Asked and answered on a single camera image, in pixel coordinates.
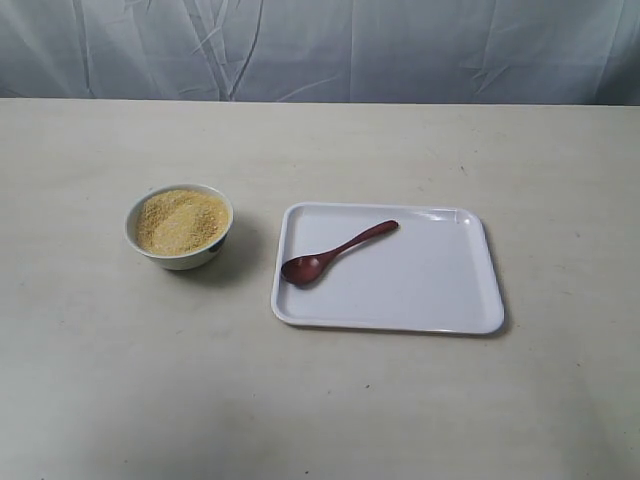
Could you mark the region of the white rectangular plastic tray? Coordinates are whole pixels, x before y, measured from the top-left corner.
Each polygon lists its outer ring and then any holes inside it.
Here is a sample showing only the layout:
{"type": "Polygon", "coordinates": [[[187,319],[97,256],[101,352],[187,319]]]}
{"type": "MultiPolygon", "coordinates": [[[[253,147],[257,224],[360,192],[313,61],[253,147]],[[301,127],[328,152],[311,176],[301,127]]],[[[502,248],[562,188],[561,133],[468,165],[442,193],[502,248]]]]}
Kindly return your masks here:
{"type": "Polygon", "coordinates": [[[383,221],[395,231],[341,254],[309,287],[274,276],[271,308],[296,327],[490,335],[505,313],[484,226],[462,208],[302,202],[284,214],[276,264],[383,221]]]}

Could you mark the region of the tan grain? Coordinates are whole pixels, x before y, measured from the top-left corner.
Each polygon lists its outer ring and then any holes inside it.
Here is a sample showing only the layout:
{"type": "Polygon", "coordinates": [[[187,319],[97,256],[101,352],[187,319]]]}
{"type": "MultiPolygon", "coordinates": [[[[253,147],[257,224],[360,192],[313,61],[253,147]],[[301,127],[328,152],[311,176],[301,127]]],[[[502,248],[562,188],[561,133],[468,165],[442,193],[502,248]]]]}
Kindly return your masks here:
{"type": "Polygon", "coordinates": [[[145,200],[135,222],[138,246],[158,256],[182,256],[223,237],[231,213],[216,195],[174,189],[145,200]]]}

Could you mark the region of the white ceramic bowl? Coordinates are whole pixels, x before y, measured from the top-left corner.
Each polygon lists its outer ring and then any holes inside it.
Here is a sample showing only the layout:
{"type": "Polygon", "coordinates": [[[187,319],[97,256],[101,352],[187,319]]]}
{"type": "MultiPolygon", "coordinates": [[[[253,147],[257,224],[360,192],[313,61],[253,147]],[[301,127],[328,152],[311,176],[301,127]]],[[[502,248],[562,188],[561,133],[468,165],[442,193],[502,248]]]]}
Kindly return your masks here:
{"type": "Polygon", "coordinates": [[[212,260],[216,255],[220,253],[220,250],[225,244],[227,236],[231,230],[233,221],[234,221],[234,211],[233,211],[232,204],[230,200],[227,198],[227,196],[223,194],[221,191],[207,185],[176,184],[176,185],[168,185],[156,190],[152,190],[146,193],[145,196],[143,196],[140,200],[138,200],[131,207],[130,211],[127,214],[127,217],[125,220],[124,232],[125,232],[125,238],[127,242],[137,253],[145,256],[147,259],[151,260],[152,262],[156,263],[157,265],[161,266],[164,269],[174,270],[174,271],[184,271],[184,270],[190,270],[193,268],[200,267],[208,263],[210,260],[212,260]],[[154,254],[151,254],[150,252],[147,252],[146,250],[141,249],[136,243],[135,222],[138,218],[138,214],[141,209],[141,206],[145,200],[149,199],[150,197],[156,194],[163,193],[169,190],[174,190],[174,189],[196,190],[203,193],[210,193],[211,195],[216,195],[220,197],[225,202],[227,208],[230,210],[230,213],[231,213],[230,225],[227,227],[227,230],[223,234],[223,237],[221,239],[209,245],[206,245],[201,250],[194,251],[192,253],[182,255],[182,256],[154,255],[154,254]]]}

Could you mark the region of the grey wrinkled backdrop cloth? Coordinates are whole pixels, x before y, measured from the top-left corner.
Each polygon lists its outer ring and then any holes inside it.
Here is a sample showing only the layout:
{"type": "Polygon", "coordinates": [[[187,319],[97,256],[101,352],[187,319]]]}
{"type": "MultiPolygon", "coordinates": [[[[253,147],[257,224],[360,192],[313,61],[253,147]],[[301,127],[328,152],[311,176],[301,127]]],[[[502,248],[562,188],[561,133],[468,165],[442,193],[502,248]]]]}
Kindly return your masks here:
{"type": "Polygon", "coordinates": [[[635,105],[635,1],[5,1],[5,97],[635,105]]]}

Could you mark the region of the brown wooden spoon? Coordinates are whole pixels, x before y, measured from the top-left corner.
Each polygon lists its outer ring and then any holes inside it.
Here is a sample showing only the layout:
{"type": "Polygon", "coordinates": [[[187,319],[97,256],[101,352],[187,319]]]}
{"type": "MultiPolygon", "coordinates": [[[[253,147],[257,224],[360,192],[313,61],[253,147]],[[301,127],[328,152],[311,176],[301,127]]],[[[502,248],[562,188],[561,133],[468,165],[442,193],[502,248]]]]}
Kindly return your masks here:
{"type": "Polygon", "coordinates": [[[368,228],[332,250],[290,259],[281,266],[280,276],[296,287],[307,287],[319,280],[339,255],[370,240],[395,232],[399,227],[396,220],[387,220],[368,228]]]}

